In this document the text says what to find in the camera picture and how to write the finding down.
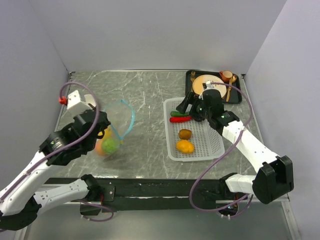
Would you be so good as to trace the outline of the yellow orange fruit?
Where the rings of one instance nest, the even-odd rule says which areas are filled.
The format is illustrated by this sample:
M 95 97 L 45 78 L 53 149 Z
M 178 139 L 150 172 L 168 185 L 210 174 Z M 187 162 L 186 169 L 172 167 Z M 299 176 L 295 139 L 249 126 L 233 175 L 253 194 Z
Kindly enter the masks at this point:
M 104 140 L 106 138 L 110 138 L 112 135 L 113 135 L 113 130 L 109 126 L 106 129 L 104 129 L 103 131 L 99 132 L 97 135 L 97 138 L 100 140 Z

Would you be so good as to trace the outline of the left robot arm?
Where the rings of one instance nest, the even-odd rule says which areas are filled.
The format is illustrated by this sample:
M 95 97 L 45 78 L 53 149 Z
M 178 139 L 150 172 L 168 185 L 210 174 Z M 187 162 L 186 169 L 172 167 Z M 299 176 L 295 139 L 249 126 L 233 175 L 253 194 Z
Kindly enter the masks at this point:
M 85 110 L 51 133 L 28 166 L 1 190 L 0 230 L 21 230 L 38 215 L 70 201 L 102 200 L 103 188 L 91 174 L 51 190 L 39 188 L 71 161 L 92 151 L 110 124 L 106 112 Z

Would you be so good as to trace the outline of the clear zip top bag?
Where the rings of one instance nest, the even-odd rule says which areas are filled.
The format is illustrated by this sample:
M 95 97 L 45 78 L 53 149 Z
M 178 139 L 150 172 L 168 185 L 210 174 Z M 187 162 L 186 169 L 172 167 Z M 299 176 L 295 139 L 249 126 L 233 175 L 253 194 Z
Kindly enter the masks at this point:
M 110 122 L 110 125 L 108 127 L 111 127 L 111 129 L 113 130 L 113 135 L 109 138 L 117 140 L 119 142 L 120 148 L 123 144 L 125 136 L 129 134 L 133 128 L 136 118 L 135 111 L 125 100 L 121 99 L 108 104 L 104 108 L 104 112 L 107 113 L 107 118 Z

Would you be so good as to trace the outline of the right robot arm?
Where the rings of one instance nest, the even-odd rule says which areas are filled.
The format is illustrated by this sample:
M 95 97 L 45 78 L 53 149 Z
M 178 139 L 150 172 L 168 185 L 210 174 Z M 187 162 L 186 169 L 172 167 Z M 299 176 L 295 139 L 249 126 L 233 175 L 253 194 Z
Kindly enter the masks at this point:
M 207 121 L 220 136 L 230 141 L 254 168 L 255 175 L 230 173 L 220 179 L 219 195 L 224 199 L 236 193 L 255 195 L 263 204 L 278 199 L 294 189 L 292 160 L 268 149 L 233 112 L 224 109 L 220 92 L 206 89 L 201 95 L 189 92 L 176 107 L 197 122 Z

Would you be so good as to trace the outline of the orange mango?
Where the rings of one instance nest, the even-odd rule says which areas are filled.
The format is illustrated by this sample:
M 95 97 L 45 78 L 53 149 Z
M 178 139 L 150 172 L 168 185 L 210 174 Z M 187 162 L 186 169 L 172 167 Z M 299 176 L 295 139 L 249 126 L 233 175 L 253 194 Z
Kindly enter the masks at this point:
M 186 139 L 179 140 L 175 146 L 176 149 L 183 154 L 192 154 L 195 150 L 194 145 Z

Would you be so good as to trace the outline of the green apple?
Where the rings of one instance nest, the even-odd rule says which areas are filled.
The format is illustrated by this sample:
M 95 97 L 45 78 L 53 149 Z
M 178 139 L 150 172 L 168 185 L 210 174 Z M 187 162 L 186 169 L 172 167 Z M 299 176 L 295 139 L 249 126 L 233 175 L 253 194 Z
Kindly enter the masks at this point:
M 101 143 L 101 149 L 105 154 L 114 153 L 120 146 L 120 143 L 114 138 L 106 138 Z

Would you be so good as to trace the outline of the pink peach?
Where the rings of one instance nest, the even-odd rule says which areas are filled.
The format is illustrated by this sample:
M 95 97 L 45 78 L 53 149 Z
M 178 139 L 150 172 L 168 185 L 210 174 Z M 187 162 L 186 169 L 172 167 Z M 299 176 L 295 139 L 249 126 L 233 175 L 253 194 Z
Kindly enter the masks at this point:
M 107 140 L 98 140 L 95 145 L 95 152 L 101 156 L 107 156 L 109 154 L 110 145 Z

